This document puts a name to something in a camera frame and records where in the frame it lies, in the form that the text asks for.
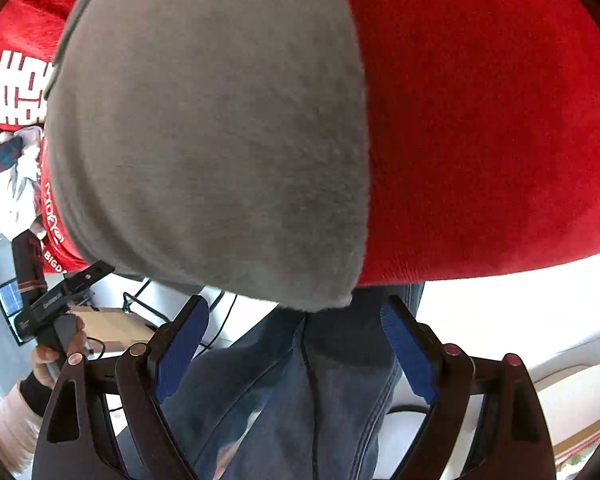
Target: dark brown gripper frame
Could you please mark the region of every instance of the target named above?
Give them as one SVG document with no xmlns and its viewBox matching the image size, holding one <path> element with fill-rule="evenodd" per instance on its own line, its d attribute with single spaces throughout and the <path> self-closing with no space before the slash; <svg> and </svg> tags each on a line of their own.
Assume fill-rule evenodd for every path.
<svg viewBox="0 0 600 480">
<path fill-rule="evenodd" d="M 206 327 L 205 316 L 208 321 L 206 301 L 193 296 L 176 320 L 160 327 L 147 345 L 136 344 L 119 357 L 69 360 L 45 413 L 33 480 L 129 478 L 105 394 L 120 395 L 132 438 L 153 480 L 197 479 L 171 436 L 158 400 L 177 389 L 179 373 L 190 362 L 190 352 L 183 351 L 183 346 L 197 347 L 196 339 L 202 338 Z M 390 323 L 397 328 L 397 332 L 387 333 L 392 346 L 396 333 L 406 330 L 417 346 L 408 355 L 410 360 L 424 358 L 421 362 L 430 365 L 432 380 L 425 387 L 434 395 L 429 413 L 392 480 L 439 480 L 472 395 L 483 395 L 484 400 L 460 478 L 555 479 L 554 454 L 542 409 L 518 356 L 507 354 L 500 362 L 491 361 L 469 357 L 456 345 L 443 345 L 427 325 L 416 322 L 398 297 L 383 307 L 383 317 L 387 316 L 394 316 Z M 165 365 L 167 371 L 160 371 Z M 408 364 L 403 368 L 409 377 L 412 368 Z M 165 377 L 173 379 L 174 375 L 175 381 L 168 379 L 164 387 Z M 0 463 L 0 480 L 12 478 Z M 577 478 L 593 479 L 600 480 L 600 446 Z"/>
</svg>

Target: pink sleeve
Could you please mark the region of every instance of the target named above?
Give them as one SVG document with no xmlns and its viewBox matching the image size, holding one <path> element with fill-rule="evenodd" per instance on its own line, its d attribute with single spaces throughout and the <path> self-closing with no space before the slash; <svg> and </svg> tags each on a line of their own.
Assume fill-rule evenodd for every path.
<svg viewBox="0 0 600 480">
<path fill-rule="evenodd" d="M 20 473 L 33 460 L 42 418 L 20 394 L 20 383 L 0 406 L 0 460 L 11 473 Z"/>
</svg>

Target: person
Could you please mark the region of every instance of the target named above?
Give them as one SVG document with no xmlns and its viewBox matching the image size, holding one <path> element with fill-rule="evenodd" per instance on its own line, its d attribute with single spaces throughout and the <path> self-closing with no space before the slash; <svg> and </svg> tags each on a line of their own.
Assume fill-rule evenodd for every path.
<svg viewBox="0 0 600 480">
<path fill-rule="evenodd" d="M 46 118 L 42 91 L 66 19 L 76 0 L 6 0 L 0 7 L 0 144 L 13 136 L 25 139 L 10 166 L 0 174 L 0 232 L 13 240 L 24 230 L 40 236 L 45 272 L 74 272 L 83 261 L 72 262 L 54 253 L 52 212 L 50 225 L 38 216 L 46 211 L 40 193 L 40 142 L 36 124 Z"/>
<path fill-rule="evenodd" d="M 78 332 L 67 348 L 69 354 L 83 351 L 87 341 L 80 317 L 76 327 Z M 33 459 L 42 417 L 55 384 L 46 364 L 58 357 L 57 351 L 36 346 L 31 352 L 31 374 L 13 387 L 0 406 L 0 460 L 11 473 L 21 473 Z"/>
<path fill-rule="evenodd" d="M 43 220 L 85 264 L 301 310 L 598 253 L 590 3 L 78 0 Z"/>
</svg>

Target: blue gripper pad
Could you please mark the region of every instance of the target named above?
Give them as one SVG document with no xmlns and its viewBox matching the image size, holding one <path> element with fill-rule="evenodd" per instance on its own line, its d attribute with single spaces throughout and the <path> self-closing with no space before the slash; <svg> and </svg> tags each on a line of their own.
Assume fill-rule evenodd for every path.
<svg viewBox="0 0 600 480">
<path fill-rule="evenodd" d="M 390 304 L 382 306 L 380 321 L 413 393 L 432 405 L 438 392 L 435 389 L 436 374 L 429 358 Z"/>
<path fill-rule="evenodd" d="M 160 404 L 177 391 L 209 325 L 208 303 L 202 296 L 194 296 L 191 300 L 194 298 L 197 302 L 193 309 L 187 313 L 186 305 L 168 327 L 167 332 L 177 332 L 171 335 L 170 344 L 155 364 L 154 397 Z"/>
</svg>

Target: sleeve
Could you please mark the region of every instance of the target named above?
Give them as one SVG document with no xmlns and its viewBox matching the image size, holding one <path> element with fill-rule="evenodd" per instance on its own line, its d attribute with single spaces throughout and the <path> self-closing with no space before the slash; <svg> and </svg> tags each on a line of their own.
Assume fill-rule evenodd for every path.
<svg viewBox="0 0 600 480">
<path fill-rule="evenodd" d="M 20 395 L 36 415 L 45 416 L 51 390 L 40 384 L 33 372 L 20 383 Z"/>
<path fill-rule="evenodd" d="M 14 474 L 33 460 L 42 417 L 35 414 L 20 393 L 20 383 L 0 406 L 0 460 Z"/>
</svg>

